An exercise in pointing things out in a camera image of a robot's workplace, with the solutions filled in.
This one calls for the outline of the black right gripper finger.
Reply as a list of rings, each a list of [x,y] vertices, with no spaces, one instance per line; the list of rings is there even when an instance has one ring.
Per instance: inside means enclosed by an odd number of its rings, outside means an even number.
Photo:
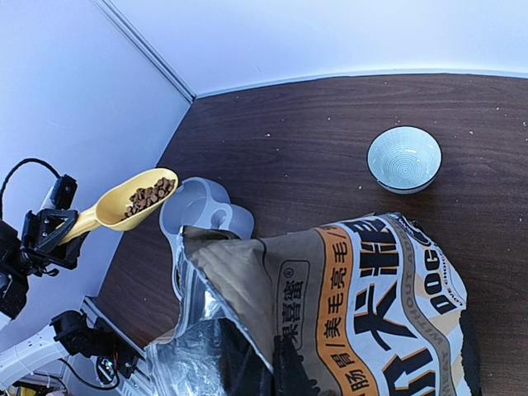
[[[314,393],[291,337],[274,337],[272,364],[272,395],[308,396]]]

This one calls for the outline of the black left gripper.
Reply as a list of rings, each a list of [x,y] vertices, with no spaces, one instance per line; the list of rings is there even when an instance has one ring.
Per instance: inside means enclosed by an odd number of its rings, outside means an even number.
[[[21,233],[21,268],[23,271],[45,271],[49,265],[72,270],[78,265],[83,238],[62,243],[78,220],[76,210],[44,209],[29,211]]]

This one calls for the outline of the yellow plastic scoop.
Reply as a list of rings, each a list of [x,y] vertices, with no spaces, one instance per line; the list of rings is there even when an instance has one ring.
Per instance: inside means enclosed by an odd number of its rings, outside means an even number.
[[[168,183],[174,181],[172,189],[150,206],[145,206],[142,210],[138,210],[135,214],[126,217],[125,212],[133,207],[133,201],[130,197],[138,189],[154,187],[162,179],[168,180]],[[80,213],[76,223],[59,244],[69,243],[73,239],[100,226],[119,232],[133,229],[150,216],[162,203],[167,201],[176,192],[177,185],[178,176],[173,170],[161,167],[141,172],[109,190],[95,205]]]

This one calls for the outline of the dog food bag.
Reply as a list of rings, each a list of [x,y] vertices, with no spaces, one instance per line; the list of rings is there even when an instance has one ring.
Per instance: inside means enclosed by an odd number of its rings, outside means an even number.
[[[246,240],[182,226],[167,240],[175,336],[224,324],[271,392],[275,336],[292,338],[312,395],[482,392],[464,282],[399,213]]]

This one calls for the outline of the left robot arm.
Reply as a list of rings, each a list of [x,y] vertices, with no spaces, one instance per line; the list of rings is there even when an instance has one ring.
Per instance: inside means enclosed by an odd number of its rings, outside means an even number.
[[[47,267],[66,269],[77,265],[84,236],[62,243],[78,220],[75,210],[45,209],[26,215],[21,238],[6,222],[1,222],[1,326],[7,326],[25,308],[31,275],[55,276]],[[1,353],[1,387],[4,389],[51,361],[84,353],[91,342],[86,317],[75,310],[50,320],[36,334]]]

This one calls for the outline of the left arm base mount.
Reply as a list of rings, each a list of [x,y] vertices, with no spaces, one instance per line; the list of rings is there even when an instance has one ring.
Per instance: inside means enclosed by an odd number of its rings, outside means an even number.
[[[91,328],[85,313],[68,310],[52,318],[50,326],[55,331],[54,341],[70,356],[80,354],[87,359],[96,359],[97,384],[84,379],[70,363],[61,359],[74,378],[90,389],[118,389],[120,382],[129,379],[137,367],[140,354],[101,317]]]

